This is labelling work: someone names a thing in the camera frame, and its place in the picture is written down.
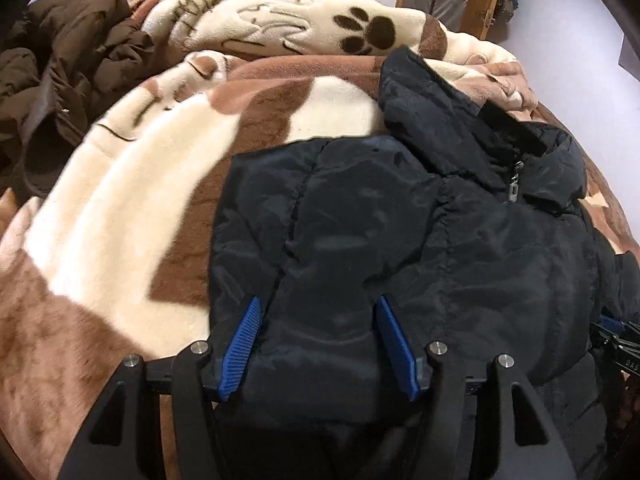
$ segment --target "brown and cream blanket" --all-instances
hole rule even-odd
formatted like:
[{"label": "brown and cream blanket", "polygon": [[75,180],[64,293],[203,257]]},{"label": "brown and cream blanket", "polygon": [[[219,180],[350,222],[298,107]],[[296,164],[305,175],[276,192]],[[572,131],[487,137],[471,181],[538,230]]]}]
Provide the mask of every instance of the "brown and cream blanket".
[{"label": "brown and cream blanket", "polygon": [[[384,134],[379,69],[402,43],[478,104],[555,120],[509,52],[417,10],[372,0],[135,5],[169,68],[92,126],[46,201],[27,203],[0,240],[0,429],[36,480],[56,477],[124,355],[160,358],[207,337],[210,230],[233,154]],[[586,201],[617,250],[637,247],[622,210],[618,223],[599,215],[617,202],[593,165]]]}]

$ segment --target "silver bolt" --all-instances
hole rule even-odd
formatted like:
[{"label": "silver bolt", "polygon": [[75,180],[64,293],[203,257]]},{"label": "silver bolt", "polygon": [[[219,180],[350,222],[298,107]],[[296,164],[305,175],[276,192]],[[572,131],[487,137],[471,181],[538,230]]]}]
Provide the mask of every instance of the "silver bolt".
[{"label": "silver bolt", "polygon": [[447,353],[447,345],[442,341],[434,341],[429,343],[429,350],[431,350],[432,354],[443,355]]},{"label": "silver bolt", "polygon": [[191,351],[194,354],[204,354],[207,350],[209,350],[209,345],[206,341],[196,341],[195,343],[191,343]]},{"label": "silver bolt", "polygon": [[137,366],[139,362],[140,356],[138,354],[129,354],[122,360],[122,363],[127,368],[133,368],[134,366]]},{"label": "silver bolt", "polygon": [[505,368],[511,368],[514,364],[516,364],[516,361],[514,361],[513,357],[508,354],[500,354],[498,356],[498,362],[500,363],[500,366],[503,366]]}]

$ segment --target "zipper pull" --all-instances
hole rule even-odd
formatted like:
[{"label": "zipper pull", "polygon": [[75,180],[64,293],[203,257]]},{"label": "zipper pull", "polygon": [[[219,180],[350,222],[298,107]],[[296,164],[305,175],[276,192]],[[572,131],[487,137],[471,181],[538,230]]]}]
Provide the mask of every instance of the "zipper pull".
[{"label": "zipper pull", "polygon": [[520,189],[518,186],[518,179],[520,178],[520,171],[523,167],[524,162],[519,160],[513,168],[513,176],[511,177],[511,183],[509,184],[509,202],[518,201],[518,190]]}]

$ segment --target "brown paw print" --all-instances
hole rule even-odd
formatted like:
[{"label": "brown paw print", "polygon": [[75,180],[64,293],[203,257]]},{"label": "brown paw print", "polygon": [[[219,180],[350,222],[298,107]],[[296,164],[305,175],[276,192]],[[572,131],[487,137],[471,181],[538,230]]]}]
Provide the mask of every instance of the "brown paw print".
[{"label": "brown paw print", "polygon": [[340,48],[347,54],[366,56],[373,47],[388,50],[396,42],[396,26],[393,20],[386,16],[374,16],[371,20],[367,11],[360,7],[351,7],[350,14],[334,16],[334,23],[338,27],[363,34],[348,36],[340,40]]}]

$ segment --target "brown jacket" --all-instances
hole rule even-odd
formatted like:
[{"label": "brown jacket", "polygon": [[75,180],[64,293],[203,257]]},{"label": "brown jacket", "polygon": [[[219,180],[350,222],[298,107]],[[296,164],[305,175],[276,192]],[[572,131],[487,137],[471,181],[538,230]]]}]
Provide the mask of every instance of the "brown jacket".
[{"label": "brown jacket", "polygon": [[126,0],[31,4],[0,49],[0,190],[45,197],[92,122],[149,76],[152,54]]}]

